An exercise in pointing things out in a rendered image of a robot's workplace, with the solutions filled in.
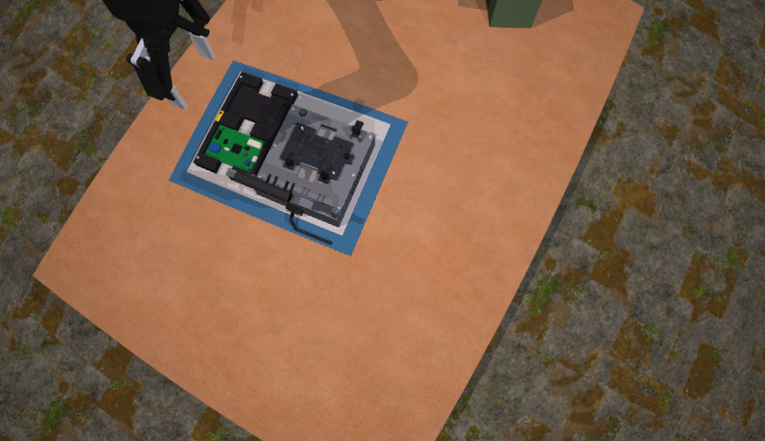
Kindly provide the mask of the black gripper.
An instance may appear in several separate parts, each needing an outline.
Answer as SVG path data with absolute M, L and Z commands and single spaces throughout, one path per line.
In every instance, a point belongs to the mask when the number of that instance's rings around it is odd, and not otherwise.
M 179 3 L 194 20 L 193 22 L 178 15 Z M 209 15 L 198 0 L 170 0 L 155 15 L 138 22 L 126 22 L 135 33 L 138 43 L 134 54 L 127 55 L 127 62 L 133 65 L 148 96 L 160 101 L 166 98 L 173 106 L 187 109 L 187 103 L 172 85 L 168 59 L 169 39 L 177 26 L 186 31 L 190 30 L 188 35 L 199 56 L 214 61 L 216 56 L 208 39 L 205 38 L 208 37 L 209 30 L 204 26 L 209 21 Z

